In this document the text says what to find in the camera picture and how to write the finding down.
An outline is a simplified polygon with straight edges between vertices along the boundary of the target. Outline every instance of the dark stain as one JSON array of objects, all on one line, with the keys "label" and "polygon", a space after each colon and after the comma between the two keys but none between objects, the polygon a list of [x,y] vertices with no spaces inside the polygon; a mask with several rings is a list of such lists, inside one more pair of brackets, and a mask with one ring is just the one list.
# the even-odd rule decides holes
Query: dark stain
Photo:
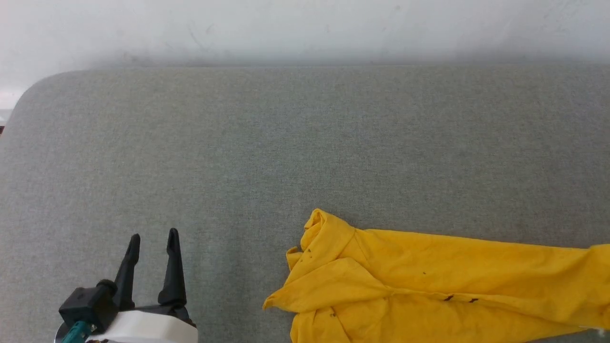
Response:
[{"label": "dark stain", "polygon": [[201,50],[203,50],[203,51],[209,50],[208,48],[203,46],[203,44],[201,44],[201,42],[197,39],[197,37],[195,37],[195,34],[193,33],[193,29],[191,29],[190,25],[187,25],[187,30],[188,30],[188,34],[193,39],[193,42],[195,42],[195,44],[197,44],[199,46],[199,48],[201,48]]}]

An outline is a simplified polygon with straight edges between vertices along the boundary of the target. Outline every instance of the gray fabric surface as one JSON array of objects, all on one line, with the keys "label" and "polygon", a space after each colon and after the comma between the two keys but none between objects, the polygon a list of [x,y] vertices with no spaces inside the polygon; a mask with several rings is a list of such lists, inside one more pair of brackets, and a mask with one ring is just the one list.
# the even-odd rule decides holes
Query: gray fabric surface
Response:
[{"label": "gray fabric surface", "polygon": [[113,278],[133,233],[146,305],[179,230],[201,342],[289,341],[292,315],[261,306],[315,207],[359,228],[610,243],[609,94],[606,66],[45,79],[0,138],[0,341],[49,341],[59,305]]}]

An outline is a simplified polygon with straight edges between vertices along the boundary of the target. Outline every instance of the yellow cloth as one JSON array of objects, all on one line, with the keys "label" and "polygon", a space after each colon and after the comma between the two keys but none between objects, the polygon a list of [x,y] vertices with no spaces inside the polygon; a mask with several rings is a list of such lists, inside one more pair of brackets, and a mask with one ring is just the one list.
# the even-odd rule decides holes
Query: yellow cloth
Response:
[{"label": "yellow cloth", "polygon": [[610,329],[610,245],[360,230],[315,210],[269,296],[292,342],[527,342]]}]

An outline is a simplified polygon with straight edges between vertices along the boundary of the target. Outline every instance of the cloth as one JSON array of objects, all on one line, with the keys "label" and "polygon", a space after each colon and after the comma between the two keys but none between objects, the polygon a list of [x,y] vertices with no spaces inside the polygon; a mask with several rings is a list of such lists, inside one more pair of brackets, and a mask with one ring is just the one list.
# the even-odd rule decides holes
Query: cloth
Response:
[{"label": "cloth", "polygon": [[316,209],[263,306],[292,342],[526,342],[610,328],[610,245],[356,229]]},{"label": "cloth", "polygon": [[112,279],[134,233],[145,306],[179,230],[200,343],[290,341],[294,313],[260,307],[316,206],[356,228],[608,243],[609,113],[610,65],[51,76],[0,137],[0,341],[48,342],[59,305]]}]

